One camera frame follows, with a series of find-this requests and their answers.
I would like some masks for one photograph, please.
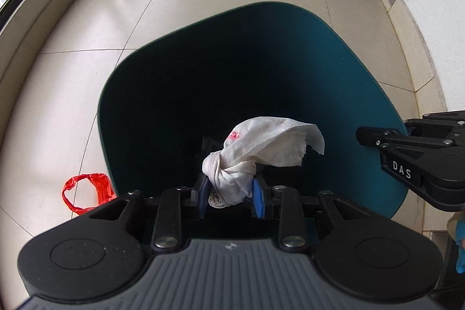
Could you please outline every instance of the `light blue cloth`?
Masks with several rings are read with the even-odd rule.
[[[460,243],[463,238],[465,238],[465,220],[460,219],[455,227],[455,239],[459,246],[459,257],[457,258],[457,264],[455,266],[457,273],[465,273],[465,250],[462,248],[462,244]]]

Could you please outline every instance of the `white logo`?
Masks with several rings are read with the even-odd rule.
[[[237,244],[234,242],[229,242],[228,244],[225,244],[225,247],[230,251],[230,250],[235,250],[237,248]]]

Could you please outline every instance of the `white wall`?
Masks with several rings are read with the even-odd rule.
[[[465,0],[405,0],[429,48],[449,111],[465,110]]]

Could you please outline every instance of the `plastic bag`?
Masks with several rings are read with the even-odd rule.
[[[202,164],[202,171],[215,190],[210,205],[222,208],[251,197],[256,163],[300,166],[306,145],[324,153],[325,141],[314,124],[290,118],[255,117],[236,125],[223,149],[211,153]]]
[[[110,179],[105,174],[82,174],[72,177],[65,183],[63,191],[61,192],[61,197],[63,198],[63,201],[68,206],[68,208],[74,213],[81,215],[88,212],[89,210],[96,208],[95,206],[85,209],[78,208],[77,206],[71,204],[71,202],[65,196],[65,192],[69,191],[70,189],[73,189],[78,183],[78,181],[82,179],[88,179],[89,182],[91,182],[91,184],[95,187],[95,190],[97,191],[97,200],[99,202],[99,205],[107,203],[108,201],[113,200],[116,197]]]

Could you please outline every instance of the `tile floor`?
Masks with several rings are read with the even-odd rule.
[[[22,245],[71,218],[60,197],[64,182],[79,173],[106,172],[95,116],[99,94],[118,62],[168,32],[256,1],[265,0],[73,3],[34,63],[1,149],[4,310],[14,309],[27,297],[16,270]],[[408,68],[381,0],[273,1],[304,7],[326,21],[373,73],[401,117],[418,117]],[[96,201],[87,183],[68,197],[83,207]]]

